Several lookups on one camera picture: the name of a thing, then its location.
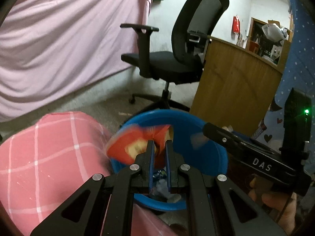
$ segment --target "black heart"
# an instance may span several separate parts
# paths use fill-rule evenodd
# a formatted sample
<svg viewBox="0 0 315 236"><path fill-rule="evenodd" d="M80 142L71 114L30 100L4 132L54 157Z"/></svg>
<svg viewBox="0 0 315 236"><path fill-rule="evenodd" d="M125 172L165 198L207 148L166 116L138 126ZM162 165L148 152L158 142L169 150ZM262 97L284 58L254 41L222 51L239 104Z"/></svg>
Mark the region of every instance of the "black heart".
<svg viewBox="0 0 315 236"><path fill-rule="evenodd" d="M272 139L272 135L264 135L264 139L265 141L268 143L270 141L270 139Z"/></svg>

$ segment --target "chair seat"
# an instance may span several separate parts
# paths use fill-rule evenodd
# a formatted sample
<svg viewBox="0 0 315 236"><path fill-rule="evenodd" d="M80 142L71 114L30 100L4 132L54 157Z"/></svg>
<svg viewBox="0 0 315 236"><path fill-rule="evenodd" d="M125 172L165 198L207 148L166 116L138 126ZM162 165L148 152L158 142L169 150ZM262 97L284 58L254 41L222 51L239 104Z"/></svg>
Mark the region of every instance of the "chair seat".
<svg viewBox="0 0 315 236"><path fill-rule="evenodd" d="M137 53L122 54L121 60L137 67L139 65ZM198 82L202 73L200 59L196 58L188 64L181 64L169 51L151 52L150 67L153 79L163 79L175 84Z"/></svg>

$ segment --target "red hanging object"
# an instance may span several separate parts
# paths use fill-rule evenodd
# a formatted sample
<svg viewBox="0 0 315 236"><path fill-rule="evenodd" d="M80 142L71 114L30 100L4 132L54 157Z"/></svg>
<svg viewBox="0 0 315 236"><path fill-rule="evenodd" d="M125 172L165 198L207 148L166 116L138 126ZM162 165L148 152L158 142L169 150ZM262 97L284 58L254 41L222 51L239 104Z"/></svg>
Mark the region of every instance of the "red hanging object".
<svg viewBox="0 0 315 236"><path fill-rule="evenodd" d="M240 21L238 16L233 17L233 32L234 33L240 33L241 32L241 27L240 27Z"/></svg>

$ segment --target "orange snack bag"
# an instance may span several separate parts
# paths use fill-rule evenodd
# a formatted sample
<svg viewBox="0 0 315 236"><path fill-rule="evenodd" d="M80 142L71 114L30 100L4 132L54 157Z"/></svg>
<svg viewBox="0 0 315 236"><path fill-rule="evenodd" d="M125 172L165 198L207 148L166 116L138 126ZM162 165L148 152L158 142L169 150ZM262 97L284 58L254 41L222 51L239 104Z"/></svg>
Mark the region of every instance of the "orange snack bag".
<svg viewBox="0 0 315 236"><path fill-rule="evenodd" d="M165 142L169 139L173 140L173 130L170 125L140 127L134 124L111 138L106 146L106 153L110 158L131 165L138 154L146 151L148 140L153 140L155 144L154 167L163 168Z"/></svg>

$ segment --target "chair base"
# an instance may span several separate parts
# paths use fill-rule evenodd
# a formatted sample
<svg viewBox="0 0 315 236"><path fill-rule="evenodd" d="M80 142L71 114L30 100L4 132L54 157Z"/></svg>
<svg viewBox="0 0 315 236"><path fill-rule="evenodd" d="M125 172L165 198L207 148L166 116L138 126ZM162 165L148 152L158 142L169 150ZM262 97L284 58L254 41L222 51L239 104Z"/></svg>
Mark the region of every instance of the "chair base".
<svg viewBox="0 0 315 236"><path fill-rule="evenodd" d="M165 90L163 90L161 97L157 96L157 95L149 95L149 94L138 94L138 93L132 94L132 98L129 99L130 104L135 103L135 97L144 98L146 100L152 101L153 103L150 104L149 106L145 107L144 109L140 110L139 112L135 113L133 116L129 117L128 120L130 120L131 118L133 118L134 116L136 116L138 114L141 114L143 112L152 111L155 109L170 109L172 107L172 108L180 109L180 110L183 110L186 112L190 111L190 108L188 106L185 106L181 103L178 103L174 100L169 99L169 94L170 94L170 92L168 91L167 88Z"/></svg>

